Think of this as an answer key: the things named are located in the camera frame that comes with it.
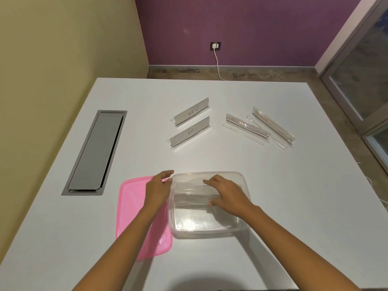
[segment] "yellow wall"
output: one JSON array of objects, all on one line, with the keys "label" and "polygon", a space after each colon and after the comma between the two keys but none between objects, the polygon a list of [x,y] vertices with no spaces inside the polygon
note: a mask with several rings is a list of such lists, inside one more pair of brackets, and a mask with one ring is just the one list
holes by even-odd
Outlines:
[{"label": "yellow wall", "polygon": [[0,0],[0,261],[95,79],[147,71],[134,0]]}]

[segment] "pink lid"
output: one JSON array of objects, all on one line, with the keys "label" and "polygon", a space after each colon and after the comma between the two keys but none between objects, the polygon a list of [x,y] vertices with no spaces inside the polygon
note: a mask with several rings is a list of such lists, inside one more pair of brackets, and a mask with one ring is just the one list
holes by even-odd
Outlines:
[{"label": "pink lid", "polygon": [[[134,178],[125,181],[120,186],[116,217],[116,239],[143,207],[146,196],[146,183],[151,179],[152,176]],[[136,260],[166,253],[171,246],[172,232],[168,226],[166,202],[152,222]]]}]

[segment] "power outlet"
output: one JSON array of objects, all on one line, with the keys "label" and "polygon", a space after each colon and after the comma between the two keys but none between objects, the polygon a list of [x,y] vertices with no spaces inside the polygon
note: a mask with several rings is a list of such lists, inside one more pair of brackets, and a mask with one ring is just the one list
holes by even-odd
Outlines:
[{"label": "power outlet", "polygon": [[215,51],[219,51],[220,48],[221,48],[221,42],[210,42],[210,50],[211,51],[213,51],[213,49]]}]

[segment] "person's right hand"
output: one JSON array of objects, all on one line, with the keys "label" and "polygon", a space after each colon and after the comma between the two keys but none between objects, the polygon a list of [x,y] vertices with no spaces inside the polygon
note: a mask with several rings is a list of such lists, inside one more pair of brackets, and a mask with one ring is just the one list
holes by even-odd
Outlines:
[{"label": "person's right hand", "polygon": [[203,180],[203,182],[216,188],[220,193],[220,198],[211,199],[208,203],[209,206],[218,206],[227,213],[240,218],[249,208],[254,206],[242,189],[233,181],[215,175],[210,180]]}]

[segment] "tiled floor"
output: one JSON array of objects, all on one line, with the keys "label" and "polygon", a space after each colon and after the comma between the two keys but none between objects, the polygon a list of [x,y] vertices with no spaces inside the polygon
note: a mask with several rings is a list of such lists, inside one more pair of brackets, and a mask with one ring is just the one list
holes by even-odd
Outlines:
[{"label": "tiled floor", "polygon": [[[221,77],[228,81],[284,81],[306,82],[313,91],[342,140],[352,153],[365,176],[373,183],[380,199],[388,202],[388,175],[358,136],[354,126],[346,117],[314,68],[307,67],[221,67]],[[204,79],[219,80],[216,67],[159,67],[150,66],[148,78],[153,79]]]}]

